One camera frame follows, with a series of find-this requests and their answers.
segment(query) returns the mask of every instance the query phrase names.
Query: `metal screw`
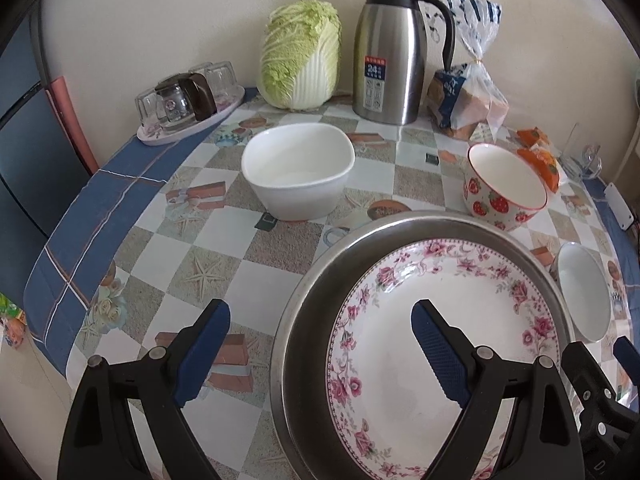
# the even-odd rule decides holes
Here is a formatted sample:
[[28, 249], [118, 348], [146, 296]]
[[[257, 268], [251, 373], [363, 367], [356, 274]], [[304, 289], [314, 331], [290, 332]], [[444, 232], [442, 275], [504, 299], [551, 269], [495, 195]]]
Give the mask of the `metal screw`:
[[166, 354], [166, 348], [164, 346], [154, 346], [149, 350], [149, 357], [152, 359], [162, 359]]
[[491, 359], [494, 356], [494, 351], [491, 350], [488, 346], [479, 346], [478, 350], [476, 350], [476, 353], [481, 359]]
[[89, 368], [95, 368], [100, 365], [102, 362], [102, 356], [98, 354], [94, 354], [86, 360], [86, 363], [89, 365]]
[[540, 365], [545, 368], [554, 367], [554, 362], [551, 360], [551, 357], [547, 357], [546, 355], [541, 355], [538, 361], [540, 362]]

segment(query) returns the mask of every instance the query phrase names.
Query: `table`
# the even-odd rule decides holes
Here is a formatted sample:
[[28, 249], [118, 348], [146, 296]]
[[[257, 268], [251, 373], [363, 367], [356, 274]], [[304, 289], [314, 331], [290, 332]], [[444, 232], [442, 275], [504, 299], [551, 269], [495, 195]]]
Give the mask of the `table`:
[[[199, 396], [183, 409], [223, 479], [295, 478], [274, 434], [268, 370], [280, 315], [313, 261], [348, 229], [370, 221], [367, 211], [381, 200], [412, 210], [466, 213], [466, 142], [437, 133], [424, 117], [404, 127], [363, 120], [349, 102], [342, 96], [317, 110], [286, 113], [256, 96], [215, 131], [164, 150], [141, 149], [132, 141], [92, 178], [79, 205], [72, 205], [25, 291], [36, 342], [74, 388], [92, 354], [110, 363], [140, 358], [192, 324], [211, 298], [223, 298], [235, 334], [221, 351], [226, 365], [214, 365]], [[275, 221], [241, 174], [242, 150], [248, 137], [267, 127], [307, 121], [350, 134], [353, 172], [327, 217]], [[506, 128], [497, 142], [514, 148]], [[434, 160], [428, 155], [439, 164], [427, 162]], [[630, 336], [626, 292], [589, 194], [575, 184], [562, 187], [545, 211], [511, 234], [529, 249], [546, 246], [554, 254], [565, 241], [578, 242], [602, 264], [621, 303], [607, 336], [588, 348], [618, 398], [628, 402], [630, 381], [612, 355], [615, 339]], [[81, 242], [70, 249], [73, 236]], [[46, 308], [30, 314], [37, 301]], [[162, 478], [142, 406], [132, 406], [147, 462]]]

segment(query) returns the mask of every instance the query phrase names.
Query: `metal basin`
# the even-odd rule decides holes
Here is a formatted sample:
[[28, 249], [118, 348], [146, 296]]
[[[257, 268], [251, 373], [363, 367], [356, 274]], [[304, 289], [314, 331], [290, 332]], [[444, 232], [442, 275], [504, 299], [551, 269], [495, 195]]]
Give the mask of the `metal basin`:
[[280, 319], [271, 354], [271, 410], [280, 445], [302, 480], [369, 479], [350, 458], [329, 413], [324, 367], [335, 317], [353, 285], [380, 258], [426, 238], [461, 238], [506, 256], [545, 298], [561, 351], [575, 340], [562, 295], [529, 250], [491, 225], [460, 214], [410, 212], [372, 222], [323, 254]]

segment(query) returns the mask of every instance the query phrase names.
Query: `blue gripper pad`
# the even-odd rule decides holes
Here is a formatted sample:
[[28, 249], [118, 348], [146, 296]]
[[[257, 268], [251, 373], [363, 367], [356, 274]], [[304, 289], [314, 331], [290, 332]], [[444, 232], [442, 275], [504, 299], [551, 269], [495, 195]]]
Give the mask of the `blue gripper pad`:
[[411, 328], [447, 399], [464, 409], [471, 398], [466, 368], [420, 302], [411, 311]]
[[220, 301], [209, 322], [193, 343], [182, 360], [177, 373], [174, 400], [178, 407], [183, 407], [187, 400], [195, 399], [204, 383], [213, 360], [229, 332], [231, 313], [229, 306]]
[[613, 343], [613, 355], [625, 369], [634, 386], [640, 386], [640, 353], [626, 336], [619, 337]]

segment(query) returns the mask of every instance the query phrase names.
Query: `thermos handle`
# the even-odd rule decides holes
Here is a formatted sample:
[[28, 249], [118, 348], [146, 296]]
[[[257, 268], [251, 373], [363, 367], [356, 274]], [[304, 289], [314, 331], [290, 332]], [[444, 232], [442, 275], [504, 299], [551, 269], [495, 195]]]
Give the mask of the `thermos handle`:
[[453, 51], [456, 48], [456, 23], [453, 20], [453, 14], [449, 10], [449, 7], [440, 0], [420, 0], [421, 2], [427, 2], [438, 7], [438, 10], [442, 13], [445, 26], [447, 28], [447, 36], [444, 40], [444, 47], [442, 49], [442, 62], [444, 64], [444, 70], [449, 72], [451, 70], [451, 63], [453, 62]]
[[203, 121], [217, 113], [218, 109], [211, 88], [202, 74], [189, 74], [188, 77], [180, 80], [180, 86], [187, 94], [197, 121]]

